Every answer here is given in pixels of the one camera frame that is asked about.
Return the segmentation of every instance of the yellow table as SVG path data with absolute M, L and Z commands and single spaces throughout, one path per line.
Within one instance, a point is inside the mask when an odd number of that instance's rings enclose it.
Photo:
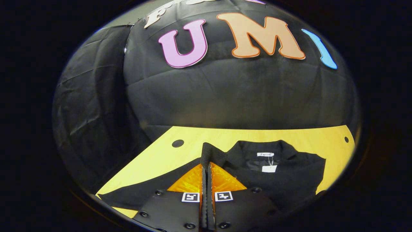
M 184 144 L 181 147 L 173 147 L 172 143 L 176 140 L 183 140 Z M 345 125 L 300 130 L 237 130 L 174 126 L 120 170 L 97 194 L 106 194 L 179 168 L 201 156 L 204 142 L 227 152 L 239 140 L 250 142 L 283 140 L 298 152 L 313 153 L 325 158 L 323 180 L 316 192 L 326 190 L 334 183 L 349 163 L 355 147 L 352 134 Z M 134 210 L 115 209 L 130 218 L 137 213 Z

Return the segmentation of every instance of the pink letter u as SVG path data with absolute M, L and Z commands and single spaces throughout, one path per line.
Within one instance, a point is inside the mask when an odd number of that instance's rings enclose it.
M 164 57 L 170 66 L 177 69 L 189 67 L 202 60 L 206 55 L 207 42 L 202 27 L 204 23 L 206 20 L 199 19 L 183 26 L 183 29 L 189 30 L 193 42 L 193 50 L 187 54 L 180 54 L 178 51 L 175 39 L 177 30 L 170 31 L 160 37 L 159 43 L 163 47 Z

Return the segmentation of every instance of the black jacket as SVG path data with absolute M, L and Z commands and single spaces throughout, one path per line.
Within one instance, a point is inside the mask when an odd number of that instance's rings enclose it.
M 265 173 L 262 166 L 272 163 L 271 157 L 257 156 L 258 152 L 273 153 L 276 172 Z M 228 152 L 209 143 L 203 144 L 201 158 L 151 180 L 119 188 L 100 198 L 113 207 L 139 210 L 158 189 L 167 189 L 182 175 L 201 163 L 205 168 L 213 162 L 236 177 L 247 188 L 259 187 L 283 213 L 306 204 L 316 195 L 323 179 L 325 159 L 316 154 L 296 151 L 285 141 L 238 141 Z

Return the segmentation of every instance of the white tag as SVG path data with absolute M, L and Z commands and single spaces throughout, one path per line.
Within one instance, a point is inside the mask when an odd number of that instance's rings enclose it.
M 276 171 L 277 165 L 272 166 L 262 166 L 262 172 L 264 173 L 274 173 Z
M 271 153 L 271 152 L 258 152 L 257 153 L 257 156 L 264 156 L 264 157 L 271 157 L 271 156 L 274 156 L 275 154 L 274 153 Z

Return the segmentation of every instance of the wooden tabletop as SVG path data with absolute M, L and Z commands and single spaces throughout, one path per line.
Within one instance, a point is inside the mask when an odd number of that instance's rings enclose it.
M 184 144 L 173 147 L 172 143 L 176 140 L 183 140 Z M 328 189 L 335 182 L 349 163 L 355 147 L 352 134 L 345 125 L 300 130 L 237 130 L 174 126 L 120 170 L 97 194 L 106 194 L 179 168 L 201 156 L 204 142 L 227 152 L 240 140 L 250 142 L 283 140 L 298 152 L 313 153 L 325 158 L 323 180 L 316 192 Z M 130 218 L 137 213 L 133 210 L 114 208 Z

